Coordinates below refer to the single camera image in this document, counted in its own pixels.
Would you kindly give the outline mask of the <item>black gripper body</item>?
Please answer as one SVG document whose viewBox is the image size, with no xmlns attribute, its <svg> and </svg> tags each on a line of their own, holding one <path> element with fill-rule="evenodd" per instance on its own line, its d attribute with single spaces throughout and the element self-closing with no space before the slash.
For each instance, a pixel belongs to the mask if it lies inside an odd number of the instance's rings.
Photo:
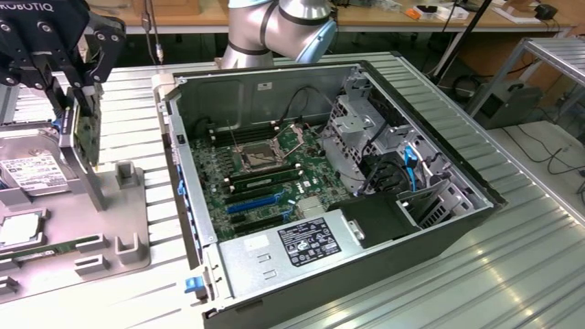
<svg viewBox="0 0 585 329">
<path fill-rule="evenodd" d="M 57 70 L 85 77 L 77 41 L 89 24 L 85 1 L 2 2 L 2 77 L 24 77 L 36 70 L 35 57 L 51 55 Z"/>
</svg>

